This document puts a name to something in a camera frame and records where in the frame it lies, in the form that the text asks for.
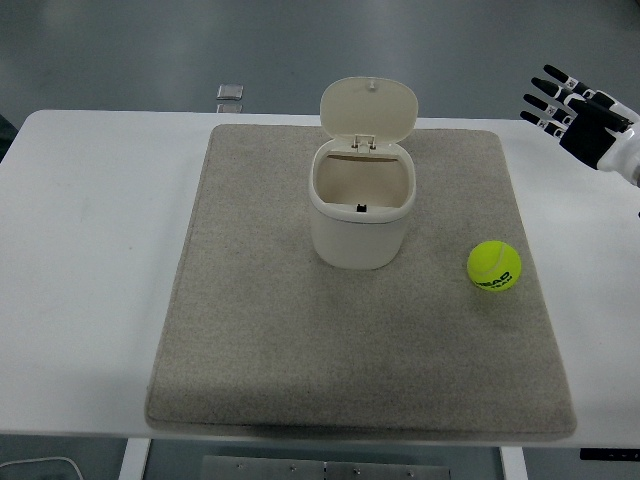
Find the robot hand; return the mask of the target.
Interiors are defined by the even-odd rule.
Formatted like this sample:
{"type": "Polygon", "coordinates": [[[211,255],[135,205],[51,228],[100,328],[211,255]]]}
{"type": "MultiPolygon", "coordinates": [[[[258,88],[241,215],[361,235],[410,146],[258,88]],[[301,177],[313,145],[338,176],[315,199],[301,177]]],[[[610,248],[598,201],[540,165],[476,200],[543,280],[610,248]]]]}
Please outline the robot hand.
{"type": "Polygon", "coordinates": [[[534,77],[531,83],[548,98],[526,94],[524,100],[538,111],[523,111],[521,118],[553,137],[582,164],[616,172],[638,186],[639,114],[552,65],[543,70],[550,78],[534,77]]]}

